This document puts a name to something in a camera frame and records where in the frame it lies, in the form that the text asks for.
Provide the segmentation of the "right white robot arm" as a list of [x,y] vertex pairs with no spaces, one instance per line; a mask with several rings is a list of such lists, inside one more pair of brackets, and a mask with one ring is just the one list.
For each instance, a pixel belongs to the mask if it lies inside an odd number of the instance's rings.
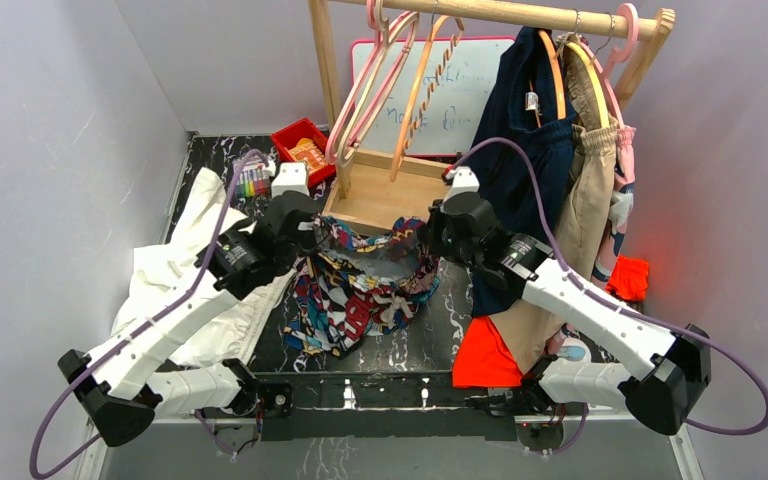
[[506,231],[491,205],[475,192],[438,199],[421,237],[434,255],[468,267],[496,287],[557,315],[608,350],[612,363],[543,355],[504,395],[471,401],[475,408],[514,414],[550,413],[567,403],[629,412],[649,429],[674,435],[710,383],[706,333],[673,332],[637,319],[606,292],[564,269],[550,247]]

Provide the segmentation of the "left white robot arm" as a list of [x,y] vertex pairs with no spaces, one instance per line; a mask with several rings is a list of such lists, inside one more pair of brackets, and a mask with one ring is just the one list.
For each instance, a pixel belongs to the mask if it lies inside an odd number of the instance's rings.
[[160,417],[209,408],[248,416],[261,405],[261,385],[241,360],[171,372],[160,368],[219,314],[312,252],[318,214],[319,205],[309,195],[288,191],[273,198],[262,216],[216,228],[180,297],[91,351],[69,350],[59,359],[107,446],[131,442]]

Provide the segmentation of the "comic print shorts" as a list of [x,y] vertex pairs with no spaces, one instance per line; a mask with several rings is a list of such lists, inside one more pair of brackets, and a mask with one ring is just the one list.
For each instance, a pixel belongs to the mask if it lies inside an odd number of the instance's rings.
[[287,345],[341,357],[367,336],[406,328],[435,293],[439,258],[420,239],[424,220],[401,217],[372,236],[331,216],[314,227],[317,251],[292,290],[298,314],[283,329]]

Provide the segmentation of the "orange wooden hanger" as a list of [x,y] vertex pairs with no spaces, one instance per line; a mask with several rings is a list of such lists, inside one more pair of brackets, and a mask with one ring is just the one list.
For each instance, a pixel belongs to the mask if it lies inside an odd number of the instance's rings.
[[[435,67],[433,80],[426,86],[426,97],[419,101],[420,88],[424,85],[425,70],[427,68],[434,43],[443,25],[447,20],[453,20],[457,30],[448,40],[448,47],[443,51],[441,62]],[[407,150],[409,149],[416,131],[421,127],[425,111],[430,104],[431,96],[440,85],[440,76],[444,72],[453,50],[460,43],[464,34],[465,25],[460,17],[443,15],[437,19],[425,40],[423,50],[417,65],[413,83],[411,85],[408,102],[406,105],[405,116],[403,118],[396,148],[390,167],[389,180],[395,182],[400,172],[401,166],[405,160]]]

